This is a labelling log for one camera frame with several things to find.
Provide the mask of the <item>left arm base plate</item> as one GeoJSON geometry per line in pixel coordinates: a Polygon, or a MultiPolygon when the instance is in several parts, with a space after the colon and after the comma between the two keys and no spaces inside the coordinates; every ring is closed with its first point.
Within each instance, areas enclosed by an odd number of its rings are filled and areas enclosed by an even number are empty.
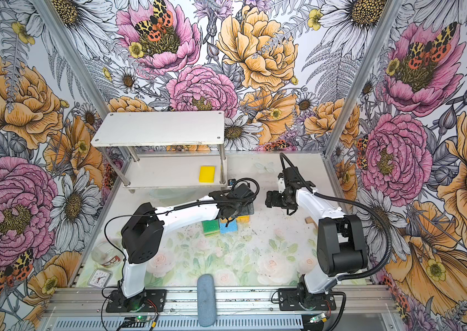
{"type": "Polygon", "coordinates": [[[141,293],[126,298],[121,290],[114,290],[109,295],[107,313],[161,313],[164,310],[167,290],[143,290],[141,293]]]}

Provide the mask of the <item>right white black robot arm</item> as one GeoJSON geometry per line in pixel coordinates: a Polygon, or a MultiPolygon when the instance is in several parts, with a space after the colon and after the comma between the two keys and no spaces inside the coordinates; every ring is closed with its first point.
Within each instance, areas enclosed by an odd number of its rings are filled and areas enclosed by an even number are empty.
{"type": "Polygon", "coordinates": [[[367,267],[367,248],[360,219],[335,207],[337,197],[320,194],[312,182],[287,168],[278,175],[278,189],[266,194],[268,208],[281,208],[292,215],[301,209],[317,225],[317,264],[302,275],[295,290],[278,291],[281,311],[336,308],[332,290],[347,274],[367,267]]]}

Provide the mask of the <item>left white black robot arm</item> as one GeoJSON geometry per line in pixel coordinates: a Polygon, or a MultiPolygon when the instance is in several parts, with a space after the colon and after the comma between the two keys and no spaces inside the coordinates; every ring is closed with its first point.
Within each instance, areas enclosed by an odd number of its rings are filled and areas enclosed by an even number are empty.
{"type": "Polygon", "coordinates": [[[157,255],[164,234],[202,221],[235,219],[246,213],[259,192],[258,186],[251,190],[244,180],[186,204],[162,208],[142,204],[121,231],[126,262],[119,288],[124,298],[143,293],[146,263],[157,255]]]}

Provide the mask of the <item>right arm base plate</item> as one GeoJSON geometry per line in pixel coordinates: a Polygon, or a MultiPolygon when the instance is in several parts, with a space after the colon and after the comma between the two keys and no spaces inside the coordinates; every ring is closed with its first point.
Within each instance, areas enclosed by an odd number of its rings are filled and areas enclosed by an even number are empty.
{"type": "Polygon", "coordinates": [[[334,311],[336,302],[333,295],[311,294],[299,288],[279,288],[277,300],[280,311],[334,311]]]}

